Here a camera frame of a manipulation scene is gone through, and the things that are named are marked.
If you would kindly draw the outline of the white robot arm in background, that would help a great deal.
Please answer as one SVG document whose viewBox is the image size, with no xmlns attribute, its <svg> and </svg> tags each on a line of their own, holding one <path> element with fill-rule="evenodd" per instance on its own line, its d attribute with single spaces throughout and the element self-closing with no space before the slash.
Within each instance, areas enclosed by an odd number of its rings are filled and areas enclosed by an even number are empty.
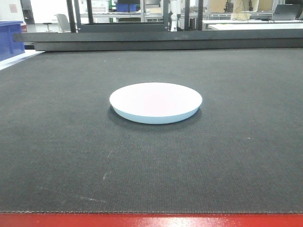
<svg viewBox="0 0 303 227">
<path fill-rule="evenodd" d="M 181 7 L 179 0 L 170 0 L 169 1 L 170 9 L 170 32 L 176 32 L 178 30 L 178 15 L 181 14 Z"/>
</svg>

